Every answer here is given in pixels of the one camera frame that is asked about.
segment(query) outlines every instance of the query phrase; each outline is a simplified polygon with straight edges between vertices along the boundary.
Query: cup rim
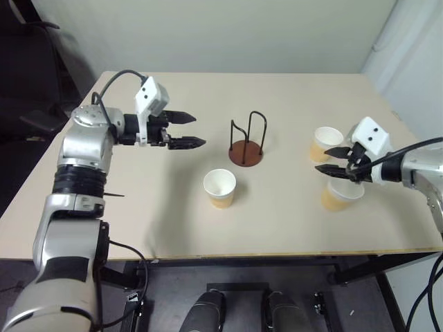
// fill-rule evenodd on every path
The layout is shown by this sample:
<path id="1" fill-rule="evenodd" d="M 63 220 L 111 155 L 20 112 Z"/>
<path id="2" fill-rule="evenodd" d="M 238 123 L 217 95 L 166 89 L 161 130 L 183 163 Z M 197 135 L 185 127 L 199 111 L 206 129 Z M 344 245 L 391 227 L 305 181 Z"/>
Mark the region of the cup rim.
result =
<path id="1" fill-rule="evenodd" d="M 319 138 L 319 133 L 320 133 L 320 131 L 324 131 L 324 130 L 328 130 L 331 133 L 333 133 L 334 135 L 336 135 L 337 140 L 339 142 L 332 144 L 332 143 L 325 142 L 324 140 L 321 140 Z M 343 143 L 343 141 L 345 139 L 345 137 L 343 136 L 341 131 L 339 131 L 338 129 L 333 128 L 333 127 L 319 127 L 319 128 L 317 128 L 314 132 L 314 138 L 315 138 L 316 143 L 324 149 L 329 149 L 330 147 L 336 147 L 337 145 L 340 145 L 341 143 Z"/>
<path id="2" fill-rule="evenodd" d="M 327 189 L 329 190 L 329 192 L 334 195 L 334 197 L 336 197 L 337 199 L 339 199 L 340 201 L 345 201 L 345 202 L 352 202 L 352 201 L 356 201 L 357 199 L 360 199 L 361 197 L 363 197 L 363 195 L 365 194 L 365 187 L 363 186 L 362 183 L 360 183 L 359 188 L 360 188 L 360 192 L 358 194 L 355 195 L 344 195 L 341 192 L 339 192 L 336 188 L 334 188 L 332 181 L 346 181 L 345 179 L 339 179 L 339 178 L 331 178 L 328 180 L 327 182 Z"/>
<path id="3" fill-rule="evenodd" d="M 230 177 L 233 179 L 233 185 L 232 185 L 232 188 L 229 190 L 229 193 L 227 193 L 227 194 L 222 194 L 222 195 L 220 195 L 220 194 L 214 194 L 214 193 L 212 193 L 212 192 L 206 187 L 206 179 L 207 179 L 210 175 L 212 175 L 213 173 L 215 173 L 215 172 L 220 172 L 220 171 L 223 171 L 224 173 L 229 174 Z M 205 191 L 206 191 L 209 195 L 211 195 L 211 196 L 214 197 L 214 198 L 220 198 L 220 199 L 222 199 L 222 198 L 228 197 L 230 194 L 232 194 L 232 192 L 234 191 L 236 185 L 237 185 L 237 179 L 236 179 L 234 173 L 232 173 L 231 171 L 229 171 L 229 170 L 227 170 L 227 169 L 224 169 L 224 168 L 216 168 L 216 169 L 212 169 L 212 170 L 210 170 L 208 173 L 206 173 L 206 175 L 205 175 L 204 178 L 203 178 L 203 188 L 205 189 Z"/>

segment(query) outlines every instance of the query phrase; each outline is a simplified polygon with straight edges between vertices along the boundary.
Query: gray floor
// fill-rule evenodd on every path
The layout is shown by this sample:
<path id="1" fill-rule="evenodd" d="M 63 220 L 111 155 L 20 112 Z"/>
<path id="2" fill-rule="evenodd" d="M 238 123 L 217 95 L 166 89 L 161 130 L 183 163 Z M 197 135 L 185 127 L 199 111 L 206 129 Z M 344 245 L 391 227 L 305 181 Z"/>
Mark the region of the gray floor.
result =
<path id="1" fill-rule="evenodd" d="M 111 262 L 109 266 L 121 270 L 123 263 Z M 322 266 L 152 268 L 148 298 L 153 303 L 153 311 L 149 331 L 178 331 L 189 308 L 205 291 L 208 282 L 269 282 L 273 290 L 293 297 L 304 310 L 313 332 L 327 332 L 323 318 L 315 314 L 312 308 L 313 294 L 331 290 L 344 331 L 394 331 L 375 279 L 369 278 L 347 286 L 329 286 L 326 275 L 330 270 Z M 29 262 L 0 261 L 0 289 L 14 286 L 19 281 L 27 283 L 34 276 L 33 265 Z M 0 326 L 17 295 L 14 291 L 0 293 Z M 103 286 L 106 322 L 122 314 L 126 295 L 119 289 Z M 226 299 L 225 332 L 260 331 L 259 292 L 228 292 Z M 121 303 L 121 306 L 111 306 L 111 303 Z M 119 328 L 115 326 L 106 331 L 119 331 Z"/>

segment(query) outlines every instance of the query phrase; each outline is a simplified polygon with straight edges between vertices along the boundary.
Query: white paper cup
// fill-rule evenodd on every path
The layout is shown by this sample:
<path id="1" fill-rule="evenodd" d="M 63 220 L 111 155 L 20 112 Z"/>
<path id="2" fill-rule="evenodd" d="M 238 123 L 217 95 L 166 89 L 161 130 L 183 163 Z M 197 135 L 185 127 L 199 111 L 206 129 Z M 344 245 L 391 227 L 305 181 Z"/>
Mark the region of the white paper cup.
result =
<path id="1" fill-rule="evenodd" d="M 227 169 L 213 169 L 203 179 L 203 187 L 211 203 L 219 209 L 227 208 L 233 202 L 237 181 Z"/>
<path id="2" fill-rule="evenodd" d="M 322 163 L 329 158 L 325 151 L 339 146 L 342 142 L 343 134 L 339 130 L 332 127 L 317 128 L 309 155 L 316 163 Z"/>
<path id="3" fill-rule="evenodd" d="M 321 194 L 321 203 L 329 211 L 340 211 L 365 194 L 364 186 L 342 178 L 331 178 Z"/>

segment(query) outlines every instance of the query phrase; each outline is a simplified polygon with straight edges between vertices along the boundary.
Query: beige table top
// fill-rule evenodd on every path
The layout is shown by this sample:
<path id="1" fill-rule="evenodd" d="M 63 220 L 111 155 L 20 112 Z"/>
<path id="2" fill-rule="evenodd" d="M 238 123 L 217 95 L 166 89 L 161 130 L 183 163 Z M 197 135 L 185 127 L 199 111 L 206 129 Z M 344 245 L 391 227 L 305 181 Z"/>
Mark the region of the beige table top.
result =
<path id="1" fill-rule="evenodd" d="M 112 72 L 103 73 L 99 91 Z M 169 151 L 160 147 L 114 147 L 103 220 L 110 237 L 146 257 L 232 257 L 339 255 L 443 250 L 425 198 L 401 184 L 366 183 L 361 201 L 342 212 L 320 203 L 327 177 L 308 157 L 316 127 L 346 134 L 364 116 L 373 117 L 396 148 L 416 142 L 405 124 L 362 75 L 150 73 L 171 98 L 170 110 L 191 113 L 196 122 L 171 125 L 173 136 L 198 136 L 203 147 Z M 108 107 L 134 112 L 139 80 L 126 75 L 105 96 Z M 90 100 L 89 95 L 84 104 Z M 256 110 L 268 119 L 264 158 L 252 168 L 230 162 L 230 120 L 247 127 Z M 262 125 L 254 119 L 252 139 Z M 30 259 L 35 231 L 51 193 L 57 154 L 67 127 L 23 184 L 0 219 L 0 258 Z M 233 205 L 217 210 L 202 180 L 223 167 L 237 177 Z M 135 256 L 110 247 L 110 259 Z"/>

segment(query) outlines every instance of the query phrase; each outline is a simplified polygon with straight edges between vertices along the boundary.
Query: white wall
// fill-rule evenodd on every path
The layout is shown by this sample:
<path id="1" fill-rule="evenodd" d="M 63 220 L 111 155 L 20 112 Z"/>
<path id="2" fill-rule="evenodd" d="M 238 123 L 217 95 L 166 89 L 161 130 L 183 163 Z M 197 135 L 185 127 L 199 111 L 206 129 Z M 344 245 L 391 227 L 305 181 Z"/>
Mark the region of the white wall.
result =
<path id="1" fill-rule="evenodd" d="M 419 139 L 443 135 L 442 8 L 441 0 L 400 1 L 364 68 Z M 387 273 L 405 322 L 427 285 L 434 261 Z M 443 326 L 442 280 L 434 287 L 434 302 Z M 434 331 L 426 299 L 417 309 L 411 331 Z"/>
<path id="2" fill-rule="evenodd" d="M 363 72 L 419 139 L 443 134 L 442 0 L 402 0 Z"/>
<path id="3" fill-rule="evenodd" d="M 358 73 L 395 0 L 33 0 L 82 93 L 103 71 Z"/>

